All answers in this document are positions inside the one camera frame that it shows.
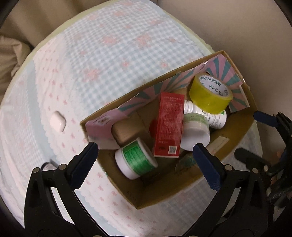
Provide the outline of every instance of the metal screw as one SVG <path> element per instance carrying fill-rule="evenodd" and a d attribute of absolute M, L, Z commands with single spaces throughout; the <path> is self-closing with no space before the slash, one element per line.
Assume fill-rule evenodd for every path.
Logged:
<path fill-rule="evenodd" d="M 258 169 L 257 169 L 257 168 L 253 168 L 253 172 L 254 172 L 255 174 L 258 174 Z"/>
<path fill-rule="evenodd" d="M 232 168 L 231 165 L 225 165 L 225 169 L 230 171 L 230 170 L 232 170 L 233 168 Z"/>
<path fill-rule="evenodd" d="M 60 169 L 60 170 L 64 170 L 64 169 L 66 169 L 66 167 L 67 167 L 66 164 L 61 164 L 61 165 L 59 165 L 59 169 Z"/>
<path fill-rule="evenodd" d="M 271 187 L 268 187 L 267 190 L 266 190 L 266 195 L 269 196 L 272 192 L 272 189 Z"/>
<path fill-rule="evenodd" d="M 269 167 L 267 165 L 264 166 L 264 172 L 266 173 L 268 171 Z"/>
<path fill-rule="evenodd" d="M 39 167 L 36 167 L 32 170 L 33 173 L 38 173 L 38 171 L 39 171 Z"/>

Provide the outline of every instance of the yellow tape roll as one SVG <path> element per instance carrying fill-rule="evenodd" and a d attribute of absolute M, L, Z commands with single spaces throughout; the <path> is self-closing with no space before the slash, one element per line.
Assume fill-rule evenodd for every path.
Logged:
<path fill-rule="evenodd" d="M 219 114 L 232 99 L 231 90 L 217 78 L 207 73 L 195 75 L 190 89 L 190 98 L 200 109 Z"/>

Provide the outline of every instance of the mattress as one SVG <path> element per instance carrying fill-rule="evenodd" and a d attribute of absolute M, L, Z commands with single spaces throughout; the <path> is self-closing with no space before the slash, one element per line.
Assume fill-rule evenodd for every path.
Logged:
<path fill-rule="evenodd" d="M 34 167 L 68 163 L 87 145 L 81 120 L 211 53 L 202 39 L 148 0 L 108 1 L 57 28 L 27 57 L 0 106 L 0 195 L 14 217 L 24 226 L 25 193 Z M 54 111 L 66 118 L 62 133 L 49 125 Z M 256 124 L 239 146 L 261 155 Z M 232 154 L 224 162 L 244 169 Z M 97 162 L 75 192 L 113 236 L 179 236 L 215 195 L 201 178 L 164 202 L 136 210 Z M 53 193 L 63 217 L 71 221 L 58 192 Z"/>

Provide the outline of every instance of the black robotic mechanism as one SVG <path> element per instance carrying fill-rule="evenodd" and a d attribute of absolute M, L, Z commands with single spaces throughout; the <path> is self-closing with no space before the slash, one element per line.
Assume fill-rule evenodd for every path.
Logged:
<path fill-rule="evenodd" d="M 271 166 L 263 158 L 239 148 L 235 158 L 243 162 L 249 171 L 235 170 L 223 165 L 209 154 L 202 144 L 194 146 L 193 156 L 209 186 L 217 193 L 204 213 L 183 235 L 210 237 L 274 237 L 292 236 L 292 123 L 282 113 L 270 116 L 255 112 L 255 120 L 275 127 L 283 138 L 286 148 L 280 161 Z M 69 162 L 55 170 L 41 171 L 34 168 L 25 199 L 25 231 L 29 237 L 93 237 L 109 235 L 92 219 L 74 190 L 81 187 L 98 156 L 97 144 L 90 142 Z M 282 172 L 273 185 L 272 176 Z M 51 187 L 59 195 L 74 224 L 63 219 L 55 202 Z M 234 207 L 222 215 L 235 188 L 240 192 Z M 273 221 L 273 207 L 285 207 Z"/>

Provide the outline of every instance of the open box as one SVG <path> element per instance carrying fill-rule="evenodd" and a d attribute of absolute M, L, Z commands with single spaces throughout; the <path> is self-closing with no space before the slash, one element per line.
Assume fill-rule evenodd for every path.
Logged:
<path fill-rule="evenodd" d="M 228 118 L 225 126 L 222 129 L 216 130 L 211 134 L 211 141 L 209 146 L 213 146 L 212 149 L 215 151 L 213 154 L 216 155 L 220 160 L 223 160 L 237 146 L 237 144 L 246 134 L 254 121 L 253 113 L 257 110 L 248 85 L 243 80 L 242 75 L 240 74 L 233 61 L 223 50 L 204 58 L 198 59 L 167 74 L 164 74 L 111 102 L 110 104 L 106 105 L 105 107 L 101 108 L 94 114 L 81 121 L 80 125 L 82 126 L 84 133 L 87 134 L 85 126 L 87 122 L 92 120 L 96 121 L 97 119 L 103 118 L 102 116 L 104 113 L 111 111 L 112 109 L 118 108 L 120 105 L 123 105 L 124 103 L 135 97 L 139 92 L 142 92 L 147 88 L 157 85 L 160 82 L 163 82 L 177 74 L 186 72 L 199 65 L 203 66 L 204 62 L 220 54 L 228 60 L 228 62 L 233 67 L 236 75 L 242 80 L 241 88 L 244 91 L 244 94 L 249 104 L 248 108 L 237 111 L 236 113 L 232 113 Z M 110 120 L 110 116 L 104 117 L 104 119 L 101 121 L 106 124 L 108 120 Z M 214 143 L 222 137 L 226 138 L 225 142 L 227 142 L 224 143 L 223 146 L 219 146 L 218 148 L 218 145 L 215 145 Z M 97 160 L 108 175 L 111 183 L 124 196 L 124 198 L 137 209 L 156 204 L 166 198 L 169 198 L 170 196 L 178 193 L 179 191 L 186 188 L 187 186 L 198 180 L 200 177 L 202 177 L 199 168 L 195 165 L 190 167 L 189 169 L 184 170 L 183 172 L 175 173 L 175 163 L 170 163 L 167 169 L 165 169 L 166 172 L 164 172 L 164 175 L 161 178 L 159 178 L 155 182 L 150 182 L 148 185 L 145 185 L 141 178 L 138 178 L 136 180 L 129 180 L 122 174 L 116 164 L 114 153 L 115 150 L 101 149 L 99 151 Z"/>

